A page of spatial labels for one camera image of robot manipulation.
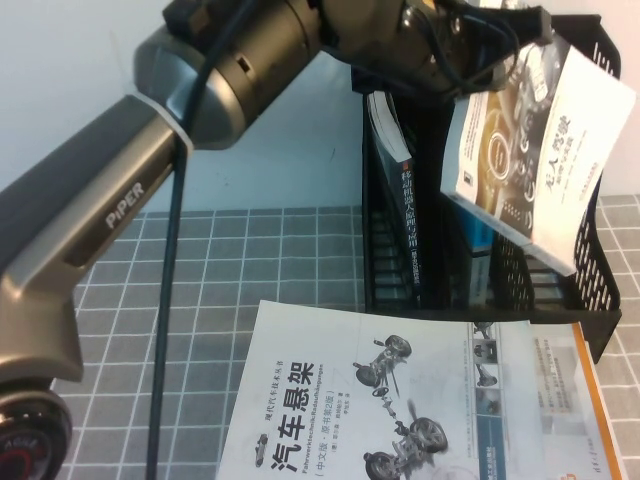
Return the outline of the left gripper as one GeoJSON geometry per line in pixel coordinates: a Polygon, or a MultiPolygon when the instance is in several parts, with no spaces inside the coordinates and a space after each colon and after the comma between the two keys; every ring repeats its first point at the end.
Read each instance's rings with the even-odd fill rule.
{"type": "Polygon", "coordinates": [[[470,95],[500,88],[500,27],[519,46],[553,41],[541,6],[503,8],[464,1],[406,1],[399,32],[419,59],[408,81],[430,95],[470,95]]]}

